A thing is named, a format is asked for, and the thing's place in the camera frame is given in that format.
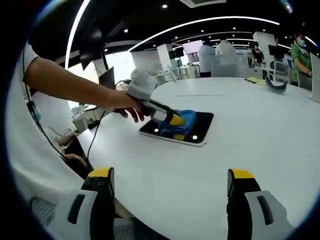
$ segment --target blue cleaning cloth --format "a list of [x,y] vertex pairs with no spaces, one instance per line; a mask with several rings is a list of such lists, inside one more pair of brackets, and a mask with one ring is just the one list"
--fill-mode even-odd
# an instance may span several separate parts
[[187,135],[192,129],[196,121],[196,112],[192,110],[175,110],[184,120],[183,126],[172,126],[168,122],[162,121],[159,123],[159,130],[161,134],[169,135]]

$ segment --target green shirt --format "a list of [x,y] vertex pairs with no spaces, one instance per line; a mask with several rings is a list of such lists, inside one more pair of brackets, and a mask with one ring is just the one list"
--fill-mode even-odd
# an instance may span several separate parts
[[[298,59],[300,63],[302,63],[306,68],[312,71],[310,55],[306,56],[302,54],[300,48],[294,43],[291,44],[291,56],[292,56],[293,62],[295,61],[295,59]],[[292,80],[294,82],[298,81],[299,71],[300,70],[298,69],[298,67],[294,65],[293,72],[292,72]]]

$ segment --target smartphone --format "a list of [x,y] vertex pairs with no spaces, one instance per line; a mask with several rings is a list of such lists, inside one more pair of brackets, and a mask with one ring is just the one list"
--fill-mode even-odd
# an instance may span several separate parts
[[196,112],[195,122],[191,131],[184,137],[183,140],[174,139],[170,134],[161,133],[159,123],[150,120],[140,128],[139,133],[154,138],[164,139],[176,143],[192,145],[196,147],[203,146],[214,114],[211,112]]

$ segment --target round white table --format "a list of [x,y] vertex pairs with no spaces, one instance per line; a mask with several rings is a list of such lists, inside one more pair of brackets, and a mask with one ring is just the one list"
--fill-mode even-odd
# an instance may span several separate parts
[[[138,134],[144,122],[106,116],[89,160],[113,166],[115,195],[138,219],[172,240],[226,239],[227,173],[250,171],[297,227],[320,187],[320,104],[288,85],[284,94],[243,78],[169,82],[152,98],[173,109],[214,113],[202,147]],[[85,152],[95,129],[79,136]]]

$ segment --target black ceiling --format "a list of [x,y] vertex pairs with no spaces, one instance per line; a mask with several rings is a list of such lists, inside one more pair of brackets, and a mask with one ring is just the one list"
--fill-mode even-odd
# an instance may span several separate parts
[[[30,44],[42,57],[56,60],[66,55],[68,38],[72,24],[83,0],[58,0],[54,8],[34,28]],[[289,14],[285,2],[289,2],[293,12]],[[149,38],[161,31],[187,22],[221,16],[246,16],[279,22],[280,26],[256,20],[221,19],[195,23],[166,32],[137,47],[134,51],[151,49],[165,43],[172,43],[194,36],[215,34],[211,39],[235,38],[252,39],[252,34],[232,33],[266,30],[278,38],[278,43],[290,46],[291,36],[297,25],[304,24],[307,36],[320,43],[320,34],[314,24],[317,16],[316,1],[311,0],[227,0],[196,8],[189,8],[180,0],[91,0],[78,25],[71,51],[76,51],[83,37],[92,28],[99,28],[106,43]],[[209,36],[192,38],[208,41]],[[126,51],[133,45],[109,47],[108,53]]]

